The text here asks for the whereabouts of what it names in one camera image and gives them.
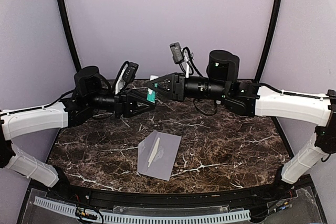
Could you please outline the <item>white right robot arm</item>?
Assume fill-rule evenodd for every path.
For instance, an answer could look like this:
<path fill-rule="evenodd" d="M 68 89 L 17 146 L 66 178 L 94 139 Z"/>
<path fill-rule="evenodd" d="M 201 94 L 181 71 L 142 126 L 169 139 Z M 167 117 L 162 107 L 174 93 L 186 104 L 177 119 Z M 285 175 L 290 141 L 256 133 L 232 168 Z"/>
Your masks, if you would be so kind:
<path fill-rule="evenodd" d="M 276 89 L 266 83 L 238 81 L 239 57 L 224 50 L 209 53 L 207 77 L 172 73 L 150 80 L 149 89 L 173 101 L 185 98 L 220 102 L 240 116 L 270 116 L 315 124 L 305 146 L 276 175 L 268 188 L 273 200 L 280 199 L 318 161 L 335 153 L 335 91 L 307 94 Z"/>

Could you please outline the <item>small white-capped glue bottle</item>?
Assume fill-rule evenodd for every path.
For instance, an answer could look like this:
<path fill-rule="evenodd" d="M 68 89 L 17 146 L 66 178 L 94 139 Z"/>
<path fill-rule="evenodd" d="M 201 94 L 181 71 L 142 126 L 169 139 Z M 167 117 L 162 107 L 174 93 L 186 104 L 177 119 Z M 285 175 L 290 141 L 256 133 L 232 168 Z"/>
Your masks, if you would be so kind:
<path fill-rule="evenodd" d="M 156 75 L 150 75 L 150 79 L 149 80 L 152 81 L 152 80 L 157 79 L 157 78 L 158 78 L 158 76 L 156 76 Z M 152 89 L 148 88 L 146 99 L 149 102 L 155 103 L 155 100 L 156 100 L 156 93 L 155 93 L 155 91 L 153 91 Z"/>

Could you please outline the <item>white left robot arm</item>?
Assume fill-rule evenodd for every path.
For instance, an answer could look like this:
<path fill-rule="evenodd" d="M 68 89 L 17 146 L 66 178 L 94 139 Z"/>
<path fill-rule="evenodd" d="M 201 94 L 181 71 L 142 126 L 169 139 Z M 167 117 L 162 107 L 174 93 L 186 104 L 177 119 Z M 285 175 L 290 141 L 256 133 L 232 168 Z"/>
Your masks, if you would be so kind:
<path fill-rule="evenodd" d="M 87 66 L 74 75 L 75 87 L 55 101 L 31 108 L 1 112 L 1 168 L 35 180 L 63 201 L 74 197 L 67 176 L 19 148 L 13 139 L 47 130 L 65 129 L 84 124 L 97 111 L 112 113 L 116 118 L 131 118 L 149 112 L 155 104 L 146 95 L 129 87 L 138 64 L 126 61 L 114 83 L 110 83 L 97 66 Z"/>

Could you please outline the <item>grey paper envelope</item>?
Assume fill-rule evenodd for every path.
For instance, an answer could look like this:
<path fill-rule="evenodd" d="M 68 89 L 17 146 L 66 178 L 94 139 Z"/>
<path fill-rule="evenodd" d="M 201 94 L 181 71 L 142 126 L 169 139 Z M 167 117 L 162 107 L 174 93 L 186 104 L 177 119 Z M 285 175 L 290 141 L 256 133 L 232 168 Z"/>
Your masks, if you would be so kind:
<path fill-rule="evenodd" d="M 159 148 L 148 168 L 148 159 L 158 137 L 160 137 Z M 138 144 L 137 172 L 165 181 L 170 180 L 181 139 L 181 136 L 154 130 Z"/>

